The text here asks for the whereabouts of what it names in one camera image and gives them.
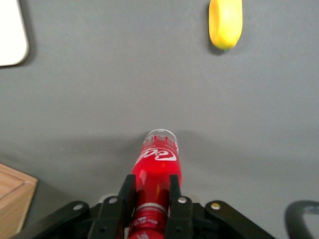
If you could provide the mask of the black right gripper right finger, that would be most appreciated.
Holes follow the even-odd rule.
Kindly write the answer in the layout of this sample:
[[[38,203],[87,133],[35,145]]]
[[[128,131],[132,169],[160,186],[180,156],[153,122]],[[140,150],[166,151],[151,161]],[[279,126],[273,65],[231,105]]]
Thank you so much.
[[[193,205],[190,198],[180,192],[179,177],[169,177],[170,212],[166,223],[165,239],[191,239],[193,236],[192,213]]]

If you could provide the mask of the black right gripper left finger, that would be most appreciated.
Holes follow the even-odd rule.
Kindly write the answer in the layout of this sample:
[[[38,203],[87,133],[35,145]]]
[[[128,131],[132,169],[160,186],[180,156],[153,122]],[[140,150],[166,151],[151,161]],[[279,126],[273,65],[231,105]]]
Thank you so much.
[[[123,239],[136,202],[136,176],[126,176],[116,196],[106,198],[88,233],[89,239]]]

